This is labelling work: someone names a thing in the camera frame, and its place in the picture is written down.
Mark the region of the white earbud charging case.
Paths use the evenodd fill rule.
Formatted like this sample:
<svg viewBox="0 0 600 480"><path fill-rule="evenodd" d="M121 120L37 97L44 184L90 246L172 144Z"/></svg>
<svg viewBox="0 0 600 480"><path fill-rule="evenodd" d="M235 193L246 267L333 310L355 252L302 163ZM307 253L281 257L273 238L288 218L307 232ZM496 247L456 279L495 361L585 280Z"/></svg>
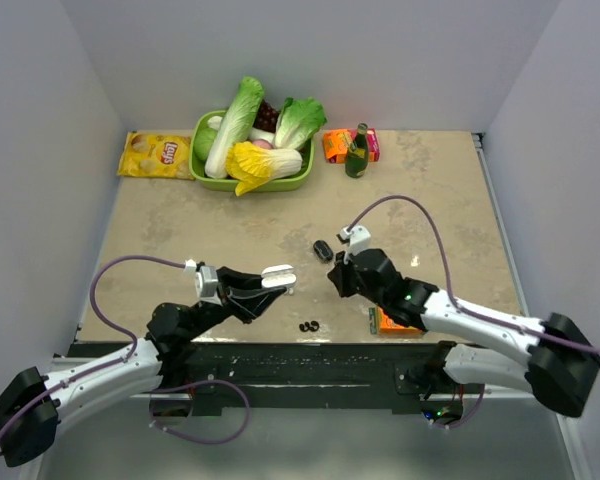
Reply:
<svg viewBox="0 0 600 480"><path fill-rule="evenodd" d="M270 266L261 273L261 286L263 288L283 287L292 289L296 281L294 268L289 264Z"/></svg>

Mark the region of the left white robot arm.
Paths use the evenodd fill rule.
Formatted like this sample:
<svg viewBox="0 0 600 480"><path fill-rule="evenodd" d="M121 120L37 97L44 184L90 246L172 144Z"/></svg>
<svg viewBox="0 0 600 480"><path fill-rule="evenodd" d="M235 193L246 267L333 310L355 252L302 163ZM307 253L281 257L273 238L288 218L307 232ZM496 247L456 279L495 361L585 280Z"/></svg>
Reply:
<svg viewBox="0 0 600 480"><path fill-rule="evenodd" d="M197 303L158 305L144 337L103 357L46 375L30 367L11 380L0 394L0 457L7 466L42 455L62 432L109 405L140 393L180 390L193 339L230 317L251 323L296 283L288 264L259 274L192 260L181 267L194 279Z"/></svg>

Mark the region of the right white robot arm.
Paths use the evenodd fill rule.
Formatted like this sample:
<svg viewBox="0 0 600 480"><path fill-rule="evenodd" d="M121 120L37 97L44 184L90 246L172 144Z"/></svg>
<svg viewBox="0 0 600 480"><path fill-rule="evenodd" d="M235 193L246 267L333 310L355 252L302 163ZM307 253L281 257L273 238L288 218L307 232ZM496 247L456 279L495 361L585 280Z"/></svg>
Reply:
<svg viewBox="0 0 600 480"><path fill-rule="evenodd" d="M457 384L492 384L526 391L549 410L578 418L600 372L600 355L573 320L515 317L450 300L434 284L404 277L381 249L337 254L329 281L342 298L360 295L394 322L470 341L452 345L425 369L439 393Z"/></svg>

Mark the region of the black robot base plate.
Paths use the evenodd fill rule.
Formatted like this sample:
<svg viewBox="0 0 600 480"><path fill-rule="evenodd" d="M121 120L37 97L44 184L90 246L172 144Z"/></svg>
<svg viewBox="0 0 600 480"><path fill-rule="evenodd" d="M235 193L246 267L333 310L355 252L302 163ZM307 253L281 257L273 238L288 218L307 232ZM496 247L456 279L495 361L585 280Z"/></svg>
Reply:
<svg viewBox="0 0 600 480"><path fill-rule="evenodd" d="M170 361L162 388L212 380L196 388L195 416L229 408L439 410L477 386L458 387L425 366L441 356L434 344L193 342Z"/></svg>

